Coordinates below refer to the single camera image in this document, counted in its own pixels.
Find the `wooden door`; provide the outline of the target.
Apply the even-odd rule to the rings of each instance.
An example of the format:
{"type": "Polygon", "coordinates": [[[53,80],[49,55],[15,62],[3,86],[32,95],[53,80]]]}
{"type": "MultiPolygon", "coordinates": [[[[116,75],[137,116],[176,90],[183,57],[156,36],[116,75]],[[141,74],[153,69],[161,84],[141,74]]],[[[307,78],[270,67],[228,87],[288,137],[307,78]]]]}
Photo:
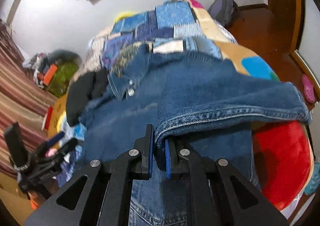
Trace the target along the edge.
{"type": "Polygon", "coordinates": [[[305,17],[305,0],[268,0],[268,8],[279,25],[285,29],[289,39],[289,53],[300,46],[305,17]]]}

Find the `red box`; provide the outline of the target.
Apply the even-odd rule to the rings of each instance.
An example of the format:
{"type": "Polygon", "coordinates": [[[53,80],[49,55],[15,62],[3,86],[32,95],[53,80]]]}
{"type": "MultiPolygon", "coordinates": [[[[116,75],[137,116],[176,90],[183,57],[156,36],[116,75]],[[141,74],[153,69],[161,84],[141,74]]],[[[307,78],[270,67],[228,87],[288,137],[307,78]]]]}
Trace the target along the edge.
{"type": "Polygon", "coordinates": [[[53,107],[49,107],[43,119],[42,130],[48,130],[53,114],[53,107]]]}

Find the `green storage box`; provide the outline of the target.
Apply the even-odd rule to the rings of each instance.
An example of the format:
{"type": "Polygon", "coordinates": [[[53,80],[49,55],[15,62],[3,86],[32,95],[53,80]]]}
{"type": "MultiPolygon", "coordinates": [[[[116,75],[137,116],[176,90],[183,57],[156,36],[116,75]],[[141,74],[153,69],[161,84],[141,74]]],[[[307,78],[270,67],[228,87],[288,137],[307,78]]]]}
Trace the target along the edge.
{"type": "Polygon", "coordinates": [[[70,80],[78,68],[78,65],[72,61],[58,65],[57,71],[47,87],[47,91],[56,97],[63,96],[68,89],[70,80]]]}

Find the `blue denim jacket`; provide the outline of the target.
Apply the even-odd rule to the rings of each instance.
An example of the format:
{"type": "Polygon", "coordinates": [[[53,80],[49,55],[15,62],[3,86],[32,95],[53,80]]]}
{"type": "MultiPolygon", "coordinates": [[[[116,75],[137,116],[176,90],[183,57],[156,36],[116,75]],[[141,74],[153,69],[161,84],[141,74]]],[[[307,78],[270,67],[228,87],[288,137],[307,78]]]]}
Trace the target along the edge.
{"type": "Polygon", "coordinates": [[[200,51],[155,53],[143,44],[120,75],[110,73],[102,97],[91,101],[81,162],[115,159],[155,130],[150,180],[133,182],[129,225],[186,225],[186,185],[168,180],[164,142],[187,141],[201,156],[229,160],[258,186],[252,125],[275,121],[309,124],[310,112],[289,82],[238,73],[230,60],[200,51]]]}

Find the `striped red curtain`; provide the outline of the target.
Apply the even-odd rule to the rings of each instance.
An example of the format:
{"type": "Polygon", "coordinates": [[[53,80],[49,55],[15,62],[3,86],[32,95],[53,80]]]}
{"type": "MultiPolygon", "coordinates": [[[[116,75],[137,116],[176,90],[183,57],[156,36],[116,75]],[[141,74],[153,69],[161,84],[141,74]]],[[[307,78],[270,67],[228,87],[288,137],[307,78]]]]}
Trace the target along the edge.
{"type": "Polygon", "coordinates": [[[42,130],[44,116],[56,102],[55,96],[36,86],[24,72],[23,61],[9,28],[1,22],[1,173],[12,178],[17,173],[9,162],[5,129],[18,122],[25,147],[35,150],[47,138],[47,132],[42,130]]]}

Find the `colourful fleece blanket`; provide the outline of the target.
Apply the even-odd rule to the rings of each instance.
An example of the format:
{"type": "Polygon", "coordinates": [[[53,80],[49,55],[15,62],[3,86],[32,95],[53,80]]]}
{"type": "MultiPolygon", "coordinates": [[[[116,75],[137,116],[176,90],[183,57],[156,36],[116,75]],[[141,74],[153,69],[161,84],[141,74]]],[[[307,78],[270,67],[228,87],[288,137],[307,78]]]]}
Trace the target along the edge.
{"type": "Polygon", "coordinates": [[[222,58],[232,61],[237,72],[267,80],[279,80],[272,68],[254,51],[232,42],[233,36],[217,24],[196,0],[188,0],[203,34],[221,50],[222,58]]]}

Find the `orange box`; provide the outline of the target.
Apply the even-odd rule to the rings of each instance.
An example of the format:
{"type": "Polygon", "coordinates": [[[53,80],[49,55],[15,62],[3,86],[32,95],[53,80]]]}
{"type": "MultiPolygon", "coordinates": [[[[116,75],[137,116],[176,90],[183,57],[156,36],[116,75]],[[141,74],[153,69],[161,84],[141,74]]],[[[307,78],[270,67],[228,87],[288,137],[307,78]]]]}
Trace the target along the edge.
{"type": "Polygon", "coordinates": [[[44,78],[43,78],[43,84],[45,86],[48,86],[53,78],[53,76],[55,75],[55,73],[57,72],[57,65],[56,64],[52,64],[48,71],[45,73],[44,78]]]}

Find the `pink croc shoe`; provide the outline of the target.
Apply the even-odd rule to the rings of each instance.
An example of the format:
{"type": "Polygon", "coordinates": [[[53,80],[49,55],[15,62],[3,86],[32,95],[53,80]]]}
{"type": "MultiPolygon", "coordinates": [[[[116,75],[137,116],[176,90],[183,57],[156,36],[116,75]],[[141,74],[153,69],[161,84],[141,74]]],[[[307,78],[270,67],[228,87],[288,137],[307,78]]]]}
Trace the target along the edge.
{"type": "Polygon", "coordinates": [[[316,97],[314,93],[313,83],[305,74],[303,74],[302,76],[302,84],[305,98],[310,104],[314,104],[316,102],[316,97]]]}

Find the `black folded garment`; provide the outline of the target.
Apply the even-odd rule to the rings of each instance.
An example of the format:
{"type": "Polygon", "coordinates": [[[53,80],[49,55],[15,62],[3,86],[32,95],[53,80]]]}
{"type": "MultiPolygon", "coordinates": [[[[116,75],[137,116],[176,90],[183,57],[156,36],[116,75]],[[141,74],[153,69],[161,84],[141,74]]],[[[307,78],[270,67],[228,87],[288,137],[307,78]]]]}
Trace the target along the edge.
{"type": "Polygon", "coordinates": [[[103,95],[108,84],[108,73],[105,68],[97,72],[90,71],[70,85],[66,101],[66,118],[71,127],[79,123],[79,117],[87,104],[103,95]]]}

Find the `red plush cushion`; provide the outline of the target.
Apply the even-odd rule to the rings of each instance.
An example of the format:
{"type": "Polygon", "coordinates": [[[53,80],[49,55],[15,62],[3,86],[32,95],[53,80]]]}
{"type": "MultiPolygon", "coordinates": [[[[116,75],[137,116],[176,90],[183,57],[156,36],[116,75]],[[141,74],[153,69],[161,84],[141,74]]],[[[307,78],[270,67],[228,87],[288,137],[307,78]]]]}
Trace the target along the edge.
{"type": "Polygon", "coordinates": [[[313,173],[313,154],[303,124],[268,123],[253,131],[254,163],[263,195],[287,208],[313,173]]]}

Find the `grey purple backpack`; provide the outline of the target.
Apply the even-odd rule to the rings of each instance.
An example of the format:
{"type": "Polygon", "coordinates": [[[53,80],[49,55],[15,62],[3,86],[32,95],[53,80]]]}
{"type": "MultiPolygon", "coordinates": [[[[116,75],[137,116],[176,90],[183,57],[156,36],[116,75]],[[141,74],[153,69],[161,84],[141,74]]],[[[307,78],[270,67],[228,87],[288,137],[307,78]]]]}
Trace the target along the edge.
{"type": "Polygon", "coordinates": [[[234,0],[215,0],[207,12],[225,28],[241,17],[241,11],[234,0]]]}

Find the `blue patchwork quilt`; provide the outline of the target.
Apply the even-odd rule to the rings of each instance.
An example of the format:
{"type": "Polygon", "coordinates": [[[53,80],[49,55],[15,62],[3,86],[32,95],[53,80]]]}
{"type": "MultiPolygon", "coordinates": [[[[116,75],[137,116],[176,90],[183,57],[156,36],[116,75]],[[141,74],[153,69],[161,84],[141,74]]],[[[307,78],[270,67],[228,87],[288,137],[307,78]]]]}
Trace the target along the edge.
{"type": "Polygon", "coordinates": [[[142,44],[162,54],[189,49],[221,57],[214,42],[203,34],[188,0],[167,0],[153,10],[124,18],[96,35],[73,81],[103,68],[121,75],[142,44]]]}

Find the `wooden lap desk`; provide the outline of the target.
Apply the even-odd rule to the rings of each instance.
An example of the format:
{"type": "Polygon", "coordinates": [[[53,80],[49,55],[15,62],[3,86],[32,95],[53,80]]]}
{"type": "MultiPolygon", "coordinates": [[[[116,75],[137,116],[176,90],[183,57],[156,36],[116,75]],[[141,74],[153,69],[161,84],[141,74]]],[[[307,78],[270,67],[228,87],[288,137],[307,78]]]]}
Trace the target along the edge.
{"type": "Polygon", "coordinates": [[[52,116],[50,118],[49,128],[48,128],[48,139],[53,137],[60,131],[60,126],[62,121],[60,118],[62,117],[63,113],[66,110],[66,101],[67,101],[67,94],[58,98],[54,104],[52,116]]]}

